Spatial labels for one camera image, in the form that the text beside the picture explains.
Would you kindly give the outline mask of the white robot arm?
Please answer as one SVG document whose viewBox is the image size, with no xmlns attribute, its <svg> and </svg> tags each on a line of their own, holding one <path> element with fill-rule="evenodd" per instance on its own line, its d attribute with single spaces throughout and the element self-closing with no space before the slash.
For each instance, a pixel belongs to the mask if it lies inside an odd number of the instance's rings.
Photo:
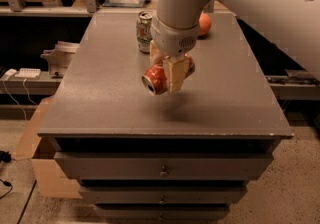
<svg viewBox="0 0 320 224">
<path fill-rule="evenodd" d="M 199 18 L 213 0 L 158 0 L 151 35 L 161 53 L 195 47 Z M 320 79 L 320 0 L 217 0 Z"/>
</svg>

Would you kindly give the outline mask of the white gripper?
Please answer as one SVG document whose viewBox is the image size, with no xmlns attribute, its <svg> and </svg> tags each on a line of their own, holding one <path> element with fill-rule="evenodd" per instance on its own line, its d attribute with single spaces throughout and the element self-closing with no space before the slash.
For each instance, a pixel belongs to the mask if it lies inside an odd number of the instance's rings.
<svg viewBox="0 0 320 224">
<path fill-rule="evenodd" d="M 178 56 L 195 47 L 199 33 L 199 22 L 180 17 L 161 17 L 156 14 L 152 19 L 150 42 L 150 65 L 162 65 L 166 77 L 167 91 L 175 93 L 182 88 L 189 69 L 189 60 Z"/>
</svg>

